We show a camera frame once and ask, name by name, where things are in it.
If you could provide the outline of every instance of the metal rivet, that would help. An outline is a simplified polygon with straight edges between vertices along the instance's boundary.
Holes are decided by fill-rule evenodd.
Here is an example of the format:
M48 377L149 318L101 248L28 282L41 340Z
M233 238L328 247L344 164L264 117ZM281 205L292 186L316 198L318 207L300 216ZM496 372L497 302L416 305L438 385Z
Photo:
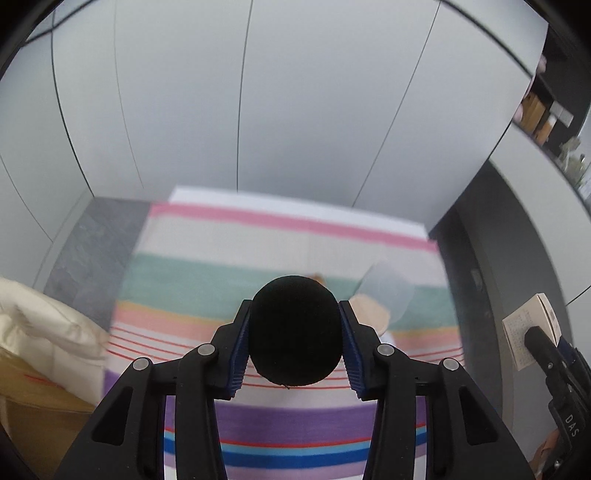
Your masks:
M380 343L378 345L378 353L383 356L390 356L394 353L394 347L389 343Z
M457 370L458 368L460 368L460 364L457 363L457 360L454 360L453 358L446 358L443 361L443 366L451 371L454 371L454 370Z
M216 351L216 348L211 343L204 343L203 345L199 345L197 349L197 353L202 356L211 355Z
M150 361L147 358L138 358L134 362L134 370L144 370L148 367Z

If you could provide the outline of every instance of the small box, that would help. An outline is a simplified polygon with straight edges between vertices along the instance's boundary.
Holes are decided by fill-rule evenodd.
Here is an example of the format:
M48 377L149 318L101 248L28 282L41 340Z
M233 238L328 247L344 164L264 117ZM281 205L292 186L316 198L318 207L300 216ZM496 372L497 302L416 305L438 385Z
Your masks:
M535 130L535 127L538 126L544 112L546 111L546 107L540 101L535 93L528 93L527 96L524 98L523 102L523 117L521 118L521 128L532 134Z
M503 330L509 342L516 369L522 370L535 363L534 357L525 346L525 333L530 327L538 326L548 336L554 346L558 346L560 325L552 305L543 293L537 293L516 311L503 319Z

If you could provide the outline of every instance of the cardboard box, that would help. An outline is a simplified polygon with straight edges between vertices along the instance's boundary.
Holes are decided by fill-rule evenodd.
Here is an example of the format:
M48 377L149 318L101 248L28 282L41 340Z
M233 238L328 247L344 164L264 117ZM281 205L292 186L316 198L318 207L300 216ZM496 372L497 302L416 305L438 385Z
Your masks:
M0 423L41 480L53 478L93 410L93 405L0 349Z
M535 93L528 93L527 96L524 98L523 102L523 117L521 118L521 128L532 134L535 130L535 127L538 126L544 112L546 111L546 107L540 101Z
M503 330L509 342L513 363L518 371L535 363L524 340L525 333L533 326L542 328L554 346L558 345L561 336L560 325L552 305L543 293L537 293L503 319Z

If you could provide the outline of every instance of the purple stripe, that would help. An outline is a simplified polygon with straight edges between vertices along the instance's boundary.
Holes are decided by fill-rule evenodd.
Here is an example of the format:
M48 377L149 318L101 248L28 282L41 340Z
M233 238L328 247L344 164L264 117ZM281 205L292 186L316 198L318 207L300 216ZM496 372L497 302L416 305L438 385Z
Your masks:
M176 469L177 459L172 453L164 452L164 464L166 466L171 466L172 468Z
M414 457L419 458L427 454L427 444L422 443L421 445L417 445L414 449Z
M343 463L341 465L321 466L306 469L273 469L246 468L227 466L226 473L232 480L330 480L361 475L365 462Z
M118 375L105 371L105 391ZM220 438L239 443L306 444L371 437L375 403L346 408L250 407L216 402ZM426 422L426 402L417 397L417 423ZM166 398L164 425L174 430L174 397Z
M107 393L109 392L111 387L113 385L115 385L115 382L117 382L117 380L119 379L120 376L121 376L121 374L116 374L115 372L112 372L111 370L105 369L105 382L103 383L103 397L105 395L107 395Z

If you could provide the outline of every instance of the gray floor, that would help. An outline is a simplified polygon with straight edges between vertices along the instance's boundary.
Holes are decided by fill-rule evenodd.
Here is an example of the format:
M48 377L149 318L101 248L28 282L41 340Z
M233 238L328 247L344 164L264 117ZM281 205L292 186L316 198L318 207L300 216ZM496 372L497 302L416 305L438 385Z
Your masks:
M105 330L148 202L94 198L68 237L44 293Z

